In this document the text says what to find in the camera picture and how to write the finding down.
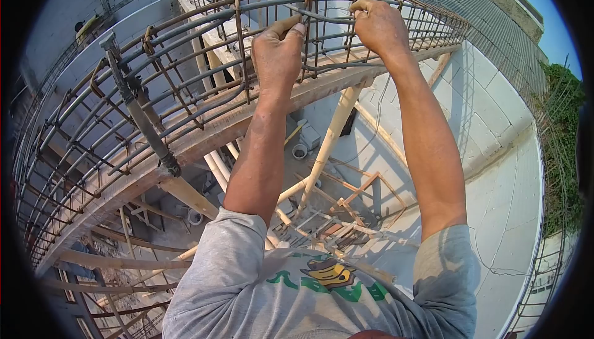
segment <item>construction site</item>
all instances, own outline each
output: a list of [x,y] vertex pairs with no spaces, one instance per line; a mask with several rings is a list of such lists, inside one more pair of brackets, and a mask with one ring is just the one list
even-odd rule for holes
[[[19,238],[64,327],[161,337],[258,104],[252,39],[296,13],[305,44],[265,248],[326,251],[413,297],[420,210],[398,94],[355,34],[354,1],[48,0],[24,51],[13,176]],[[460,152],[475,337],[527,331],[567,257],[565,235],[551,246],[542,232],[548,61],[489,0],[382,1]]]

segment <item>blue sky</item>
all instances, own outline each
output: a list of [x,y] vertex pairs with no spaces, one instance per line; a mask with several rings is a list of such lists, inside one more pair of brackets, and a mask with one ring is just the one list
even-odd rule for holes
[[569,32],[565,26],[559,11],[555,7],[552,0],[528,0],[542,15],[545,33],[540,39],[539,46],[545,55],[549,58],[549,62],[559,63],[563,65],[565,57],[569,53],[569,69],[578,78],[582,79],[582,69],[577,60],[577,53],[573,46],[573,41],[569,36]]

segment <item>green vine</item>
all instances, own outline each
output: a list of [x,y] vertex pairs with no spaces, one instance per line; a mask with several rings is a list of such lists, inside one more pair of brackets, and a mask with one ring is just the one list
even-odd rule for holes
[[547,92],[536,104],[542,112],[540,140],[545,160],[545,237],[563,226],[569,232],[581,224],[582,200],[575,175],[575,134],[578,110],[585,100],[582,81],[560,64],[540,65]]

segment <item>corrugated metal roof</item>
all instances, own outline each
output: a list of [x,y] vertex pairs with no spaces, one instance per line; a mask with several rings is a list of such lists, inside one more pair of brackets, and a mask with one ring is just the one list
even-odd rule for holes
[[490,0],[419,0],[458,13],[473,28],[468,40],[490,59],[524,99],[524,85],[540,94],[546,88],[545,75],[539,61],[548,63],[542,50],[507,13]]

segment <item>t-shirt sleeve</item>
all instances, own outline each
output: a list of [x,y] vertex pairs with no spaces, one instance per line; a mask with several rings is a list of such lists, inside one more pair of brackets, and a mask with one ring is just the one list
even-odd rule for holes
[[220,208],[204,227],[192,265],[167,308],[164,338],[208,335],[233,299],[258,278],[266,231],[260,216]]
[[421,244],[413,271],[413,301],[429,337],[471,338],[476,327],[478,260],[467,225],[454,225]]

